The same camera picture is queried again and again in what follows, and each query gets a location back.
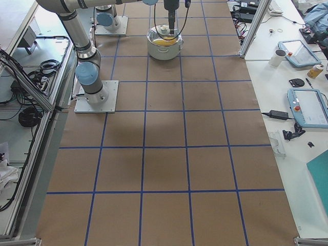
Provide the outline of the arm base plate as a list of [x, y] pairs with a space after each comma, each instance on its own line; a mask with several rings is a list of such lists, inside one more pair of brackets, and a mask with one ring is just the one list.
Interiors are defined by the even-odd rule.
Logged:
[[127, 32], [128, 17], [127, 16], [116, 16], [102, 15], [99, 14], [96, 17], [98, 21], [95, 30], [95, 35], [107, 35], [107, 36], [125, 36]]
[[96, 94], [88, 94], [80, 87], [74, 108], [75, 113], [114, 113], [116, 109], [118, 80], [103, 80], [103, 87]]

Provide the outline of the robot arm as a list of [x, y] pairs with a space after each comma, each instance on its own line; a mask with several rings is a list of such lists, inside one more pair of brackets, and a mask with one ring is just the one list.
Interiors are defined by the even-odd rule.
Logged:
[[97, 23], [109, 31], [117, 30], [120, 20], [117, 18], [115, 5], [104, 5], [95, 7]]
[[129, 1], [37, 1], [44, 9], [56, 13], [63, 24], [77, 51], [79, 64], [75, 76], [82, 86], [86, 101], [91, 105], [103, 104], [108, 100], [109, 90], [100, 78], [99, 50], [92, 44], [84, 31], [77, 9], [91, 7], [121, 5]]

